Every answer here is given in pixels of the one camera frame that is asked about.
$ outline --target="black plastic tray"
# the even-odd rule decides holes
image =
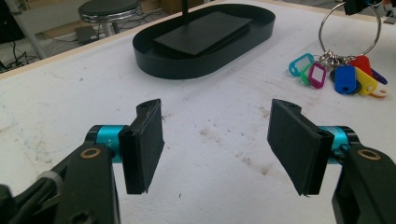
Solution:
[[[253,49],[272,35],[276,16],[272,11],[262,7],[222,4],[193,11],[188,14],[188,17],[192,21],[214,11],[252,19],[249,23],[249,31],[210,54],[192,59],[175,59],[154,49],[153,40],[183,25],[185,18],[179,16],[152,25],[134,37],[133,45],[137,65],[154,77],[167,79],[202,77]]]

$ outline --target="electrical cable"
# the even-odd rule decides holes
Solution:
[[[98,34],[96,35],[98,37],[98,39],[99,39],[99,32],[100,32],[100,23],[98,25]]]
[[[152,15],[162,15],[162,13],[161,13],[161,11],[158,11],[158,8],[156,8],[156,9],[154,9],[154,10],[151,10],[150,12],[143,13],[143,14],[141,14],[141,18],[138,18],[138,19],[137,19],[137,18],[134,18],[134,19],[130,19],[130,20],[128,20],[127,22],[125,22],[125,23],[120,27],[120,30],[121,30],[121,29],[122,29],[122,30],[129,30],[129,29],[135,28],[136,26],[141,25],[141,24],[142,24],[142,21],[148,23],[149,21],[147,21],[146,18],[147,18],[147,17],[151,17]],[[138,24],[137,24],[136,26],[124,28],[124,26],[125,26],[126,24],[130,23],[130,22],[138,22]]]
[[[52,51],[52,53],[51,53],[51,55],[50,56],[53,56],[54,55],[54,53],[55,53],[55,51],[58,49],[58,48],[60,48],[61,46],[63,46],[64,44],[66,44],[66,42],[63,42],[62,44],[60,44],[58,47],[56,47],[53,51]]]
[[[48,37],[48,38],[50,38],[50,39],[53,39],[53,40],[56,40],[56,41],[61,41],[61,42],[73,43],[73,42],[77,42],[77,41],[78,41],[78,39],[74,39],[74,40],[62,40],[62,39],[54,38],[54,37],[52,37],[52,36],[50,36],[50,35],[46,35],[46,34],[44,34],[44,33],[40,33],[40,34],[42,34],[42,35],[44,35],[44,36],[46,36],[46,37]]]
[[[15,41],[12,40],[12,41],[8,42],[8,44],[12,47],[12,53],[13,53],[13,55],[14,55],[15,64],[18,64],[17,54],[15,53],[15,48],[17,47],[17,43],[15,43]]]
[[[45,179],[38,179],[32,186],[29,187],[26,191],[21,194],[15,196],[14,200],[16,205],[21,208],[28,200],[38,191],[44,184]]]
[[[50,195],[53,195],[53,191],[56,189],[56,186],[53,181],[45,180],[45,183],[38,189],[35,194],[21,207],[18,214],[12,218],[9,223],[10,224],[21,224],[27,223],[29,221],[29,217],[35,212],[37,207],[44,202]]]

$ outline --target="key ring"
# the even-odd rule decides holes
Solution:
[[[319,34],[318,34],[320,46],[322,47],[323,51],[326,51],[326,48],[324,47],[323,40],[322,40],[322,29],[323,29],[324,23],[326,22],[326,20],[329,18],[329,16],[330,16],[337,8],[343,6],[344,4],[345,4],[345,2],[340,3],[340,4],[338,4],[337,6],[335,6],[335,7],[323,18],[323,21],[322,21],[322,23],[321,23],[321,25],[320,25],[320,28],[319,28]],[[361,55],[365,55],[365,54],[367,54],[368,52],[370,52],[370,50],[372,50],[373,47],[375,46],[376,42],[378,42],[379,36],[381,35],[381,29],[382,29],[381,18],[380,18],[380,16],[379,16],[378,12],[375,10],[375,8],[373,8],[373,6],[369,6],[369,8],[370,8],[370,9],[372,10],[372,12],[375,14],[375,18],[376,18],[376,22],[377,22],[378,28],[377,28],[377,31],[376,31],[376,37],[375,37],[375,40],[374,40],[373,44],[370,46],[370,48],[368,48],[366,51],[364,51],[363,54],[361,54]]]

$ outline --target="stool seat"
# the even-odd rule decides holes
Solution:
[[[91,0],[78,8],[81,19],[90,23],[122,21],[140,12],[138,0]]]

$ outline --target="floor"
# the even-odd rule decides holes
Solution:
[[[338,5],[340,0],[279,0],[284,2],[290,2],[299,5],[311,6],[311,7],[322,7],[331,9]],[[376,8],[381,17],[386,15],[386,11],[388,9],[383,8],[382,6],[378,6]],[[362,14],[371,15],[373,13],[365,9]],[[128,21],[121,21],[119,22],[120,31],[126,31],[128,29],[135,28],[141,24],[158,20],[159,18],[166,17],[166,13],[163,13],[160,8],[144,13],[140,17],[135,17]],[[98,32],[100,38],[104,38],[105,35],[103,34],[103,30],[98,26],[93,27],[96,32]],[[43,50],[48,56],[53,56],[70,49],[75,49],[80,46],[77,40],[77,36],[75,33],[64,35],[64,36],[47,36],[43,34],[37,35],[39,39],[40,45],[42,46]],[[28,40],[22,39],[15,42],[9,42],[0,44],[0,62],[3,63],[4,66],[7,67],[6,69],[2,69],[0,67],[0,74],[5,73],[6,71],[15,69],[20,66],[24,66],[28,63],[37,62],[38,59],[32,50],[32,47]]]
[[[166,16],[168,15],[158,8],[150,12],[143,13],[141,16],[134,17],[128,21],[120,21],[118,22],[118,25],[120,32],[124,32],[133,29],[136,26],[156,21]],[[95,32],[97,32],[100,39],[105,38],[102,26],[93,24],[92,27]],[[80,47],[75,33],[56,37],[38,34],[36,37],[48,57]],[[24,66],[28,63],[37,62],[38,60],[39,59],[36,57],[30,42],[26,38],[15,42],[0,44],[0,62],[7,68],[7,70],[4,68],[2,69],[0,66],[0,74]]]

